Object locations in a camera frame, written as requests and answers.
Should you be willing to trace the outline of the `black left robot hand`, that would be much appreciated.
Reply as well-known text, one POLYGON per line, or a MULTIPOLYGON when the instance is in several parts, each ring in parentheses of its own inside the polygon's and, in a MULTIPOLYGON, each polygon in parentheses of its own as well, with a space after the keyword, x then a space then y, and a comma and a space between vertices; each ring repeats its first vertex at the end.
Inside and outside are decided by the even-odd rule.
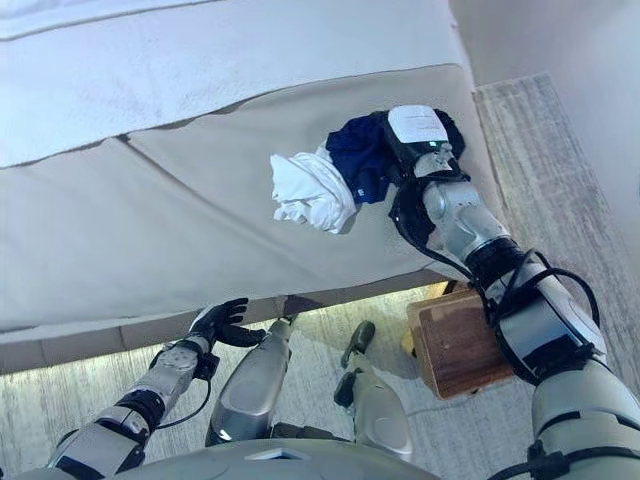
POLYGON ((216 342, 241 348, 257 346, 267 332, 240 326, 248 302, 248 298, 237 298, 203 309, 192 323, 189 335, 205 339, 209 349, 216 342))

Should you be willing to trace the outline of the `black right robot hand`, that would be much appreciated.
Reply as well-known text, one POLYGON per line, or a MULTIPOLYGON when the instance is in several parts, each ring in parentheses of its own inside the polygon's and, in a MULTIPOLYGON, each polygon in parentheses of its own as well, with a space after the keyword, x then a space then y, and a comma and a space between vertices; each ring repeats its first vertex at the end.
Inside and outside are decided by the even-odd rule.
POLYGON ((386 112, 383 122, 386 143, 397 160, 414 166, 424 155, 437 153, 448 144, 459 160, 466 149, 462 133, 444 111, 425 105, 399 105, 386 112))

